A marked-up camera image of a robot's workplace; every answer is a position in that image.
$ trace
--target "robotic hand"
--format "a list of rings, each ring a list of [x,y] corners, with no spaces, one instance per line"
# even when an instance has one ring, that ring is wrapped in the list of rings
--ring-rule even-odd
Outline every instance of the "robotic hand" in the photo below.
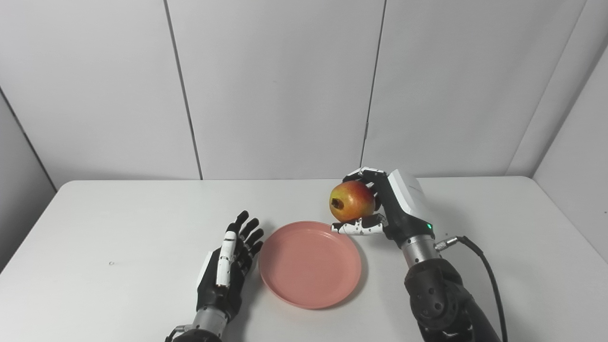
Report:
[[[384,233],[396,242],[409,267],[405,286],[424,341],[500,342],[483,311],[464,288],[459,273],[440,254],[462,242],[482,258],[488,269],[499,308],[502,342],[507,342],[498,286],[487,259],[481,249],[464,236],[435,243],[430,211],[418,180],[399,170],[387,175],[369,167],[351,172],[343,182],[351,180],[370,187],[376,196],[376,211],[384,207],[385,216],[376,213],[334,223],[331,230],[349,235]]]
[[[220,248],[210,252],[205,261],[205,273],[198,285],[196,316],[192,324],[173,329],[165,342],[221,342],[221,335],[241,308],[241,290],[262,242],[264,231],[256,229],[257,218],[243,223],[249,213],[243,211],[226,230]]]

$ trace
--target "silver cylinder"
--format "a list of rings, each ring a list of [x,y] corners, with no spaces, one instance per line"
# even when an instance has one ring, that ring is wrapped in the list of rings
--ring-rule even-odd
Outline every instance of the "silver cylinder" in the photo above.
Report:
[[[416,235],[401,245],[403,256],[406,257],[408,267],[419,262],[441,257],[435,250],[435,239],[430,235]]]
[[[192,329],[202,329],[222,337],[228,323],[228,316],[214,307],[202,307],[196,312]]]

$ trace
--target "robotic finger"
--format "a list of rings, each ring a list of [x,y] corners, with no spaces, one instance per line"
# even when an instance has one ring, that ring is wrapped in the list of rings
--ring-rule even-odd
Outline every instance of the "robotic finger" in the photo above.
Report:
[[[341,223],[333,223],[331,231],[346,235],[372,235],[383,233],[387,225],[382,214],[373,214]]]

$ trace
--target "black cable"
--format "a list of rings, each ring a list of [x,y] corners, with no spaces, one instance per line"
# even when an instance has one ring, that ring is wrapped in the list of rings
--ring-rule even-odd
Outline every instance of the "black cable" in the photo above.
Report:
[[[488,276],[490,277],[490,282],[492,283],[492,290],[494,291],[494,297],[496,298],[496,307],[498,308],[498,318],[500,321],[500,331],[502,333],[502,342],[508,342],[506,337],[506,323],[505,323],[505,312],[502,309],[502,300],[500,300],[500,292],[498,291],[498,283],[496,282],[496,278],[494,277],[494,272],[492,272],[492,268],[490,267],[490,263],[486,259],[485,255],[483,255],[483,251],[479,246],[477,246],[473,241],[469,240],[466,236],[456,236],[458,241],[460,241],[463,245],[467,246],[475,254],[481,258],[483,265],[486,267],[488,271]]]
[[[169,336],[167,336],[165,338],[165,342],[171,342],[173,341],[173,337],[175,336],[175,334],[177,333],[177,329],[173,329],[173,331],[169,334]]]

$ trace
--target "white fingertip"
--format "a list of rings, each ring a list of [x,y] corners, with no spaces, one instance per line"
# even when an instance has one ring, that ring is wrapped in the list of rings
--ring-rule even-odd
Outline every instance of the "white fingertip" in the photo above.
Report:
[[[230,286],[230,266],[234,261],[234,249],[236,247],[237,234],[233,231],[227,231],[219,250],[218,273],[215,282],[217,286]]]

